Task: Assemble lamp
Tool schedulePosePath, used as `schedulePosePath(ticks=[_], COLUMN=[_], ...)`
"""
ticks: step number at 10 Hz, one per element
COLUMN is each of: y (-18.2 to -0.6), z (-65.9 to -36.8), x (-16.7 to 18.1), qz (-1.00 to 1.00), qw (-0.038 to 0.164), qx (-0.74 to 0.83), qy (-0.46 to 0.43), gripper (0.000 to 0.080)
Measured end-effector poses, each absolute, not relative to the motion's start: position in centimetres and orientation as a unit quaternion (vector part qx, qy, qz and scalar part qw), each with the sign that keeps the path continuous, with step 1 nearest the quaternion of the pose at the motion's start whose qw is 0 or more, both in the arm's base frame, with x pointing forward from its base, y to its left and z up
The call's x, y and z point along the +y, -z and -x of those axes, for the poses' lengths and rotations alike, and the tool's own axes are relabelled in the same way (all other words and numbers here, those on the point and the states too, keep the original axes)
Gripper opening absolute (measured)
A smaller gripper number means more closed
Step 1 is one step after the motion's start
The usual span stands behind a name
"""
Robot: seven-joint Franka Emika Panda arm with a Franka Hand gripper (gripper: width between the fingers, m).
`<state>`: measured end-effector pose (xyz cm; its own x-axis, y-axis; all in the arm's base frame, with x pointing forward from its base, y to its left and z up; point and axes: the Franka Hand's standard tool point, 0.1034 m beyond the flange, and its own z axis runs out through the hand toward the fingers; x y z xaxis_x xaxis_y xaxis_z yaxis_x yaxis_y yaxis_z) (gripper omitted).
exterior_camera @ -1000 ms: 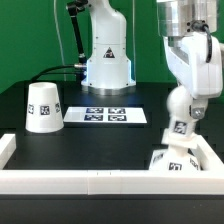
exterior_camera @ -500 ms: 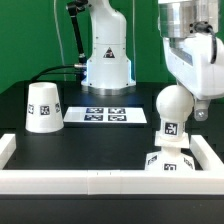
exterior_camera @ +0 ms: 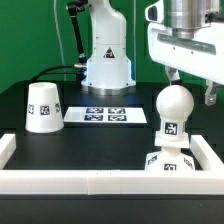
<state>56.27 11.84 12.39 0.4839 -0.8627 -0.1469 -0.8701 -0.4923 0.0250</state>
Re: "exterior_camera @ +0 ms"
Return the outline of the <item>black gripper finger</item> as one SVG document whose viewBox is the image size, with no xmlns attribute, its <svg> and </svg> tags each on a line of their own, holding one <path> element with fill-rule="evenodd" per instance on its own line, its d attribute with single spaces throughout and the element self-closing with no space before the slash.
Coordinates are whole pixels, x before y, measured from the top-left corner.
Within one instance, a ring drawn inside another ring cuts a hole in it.
<svg viewBox="0 0 224 224">
<path fill-rule="evenodd" d="M 217 101 L 217 94 L 222 88 L 222 85 L 211 80 L 206 81 L 207 89 L 205 92 L 205 104 L 212 106 Z"/>
<path fill-rule="evenodd" d="M 171 85 L 181 83 L 181 79 L 180 79 L 180 76 L 179 76 L 179 71 L 177 69 L 166 66 L 165 67 L 165 72 L 166 72 L 166 75 L 168 77 L 169 83 Z"/>
</svg>

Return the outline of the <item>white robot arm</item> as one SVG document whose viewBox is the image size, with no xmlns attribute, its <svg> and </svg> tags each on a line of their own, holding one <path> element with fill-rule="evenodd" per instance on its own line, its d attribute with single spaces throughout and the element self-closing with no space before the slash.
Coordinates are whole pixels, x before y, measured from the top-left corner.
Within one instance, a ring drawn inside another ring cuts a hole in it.
<svg viewBox="0 0 224 224">
<path fill-rule="evenodd" d="M 117 95 L 135 85 L 126 55 L 126 19 L 109 0 L 87 0 L 92 55 L 82 86 Z M 205 103 L 213 105 L 224 86 L 224 14 L 221 0 L 158 0 L 145 9 L 148 51 L 165 66 L 171 83 L 181 71 L 206 80 Z"/>
</svg>

